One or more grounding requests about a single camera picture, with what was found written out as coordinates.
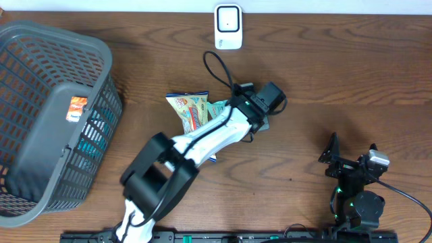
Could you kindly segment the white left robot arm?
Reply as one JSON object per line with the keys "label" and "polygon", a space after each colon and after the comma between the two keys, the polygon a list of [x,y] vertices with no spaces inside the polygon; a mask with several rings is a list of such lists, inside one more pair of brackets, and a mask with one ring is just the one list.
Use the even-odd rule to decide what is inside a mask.
{"label": "white left robot arm", "polygon": [[183,199],[201,166],[221,149],[253,136],[286,99],[270,82],[255,91],[234,85],[232,98],[216,118],[193,132],[154,135],[120,178],[126,212],[114,231],[119,242],[149,242],[155,223]]}

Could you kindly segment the yellow snack bag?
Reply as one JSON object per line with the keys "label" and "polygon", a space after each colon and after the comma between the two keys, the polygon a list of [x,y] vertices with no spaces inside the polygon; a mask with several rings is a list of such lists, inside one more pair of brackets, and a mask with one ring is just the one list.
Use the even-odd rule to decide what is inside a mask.
{"label": "yellow snack bag", "polygon": [[195,131],[208,121],[209,92],[167,93],[165,98],[182,120],[184,133]]}

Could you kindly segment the orange tissue pack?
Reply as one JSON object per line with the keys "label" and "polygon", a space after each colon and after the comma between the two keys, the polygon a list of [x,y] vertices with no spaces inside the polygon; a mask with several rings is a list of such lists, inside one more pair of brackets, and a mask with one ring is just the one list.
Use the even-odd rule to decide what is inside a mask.
{"label": "orange tissue pack", "polygon": [[79,122],[86,105],[86,97],[72,97],[67,111],[66,120],[68,122]]}

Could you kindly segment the teal wet wipes pack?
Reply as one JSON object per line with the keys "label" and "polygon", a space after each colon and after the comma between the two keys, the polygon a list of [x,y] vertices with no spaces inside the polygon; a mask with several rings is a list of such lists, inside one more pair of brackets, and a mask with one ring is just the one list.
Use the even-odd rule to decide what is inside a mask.
{"label": "teal wet wipes pack", "polygon": [[215,119],[220,113],[225,109],[225,104],[227,100],[217,101],[214,103],[207,102],[207,110],[212,119]]}

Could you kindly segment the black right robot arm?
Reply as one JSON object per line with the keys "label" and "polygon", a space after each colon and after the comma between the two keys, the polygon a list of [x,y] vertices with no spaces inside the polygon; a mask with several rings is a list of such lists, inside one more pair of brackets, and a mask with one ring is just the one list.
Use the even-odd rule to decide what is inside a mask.
{"label": "black right robot arm", "polygon": [[379,227],[385,200],[365,190],[388,170],[389,157],[372,144],[357,160],[340,155],[338,135],[334,132],[318,162],[328,165],[327,177],[335,178],[337,186],[331,196],[330,209],[339,230],[372,231]]}

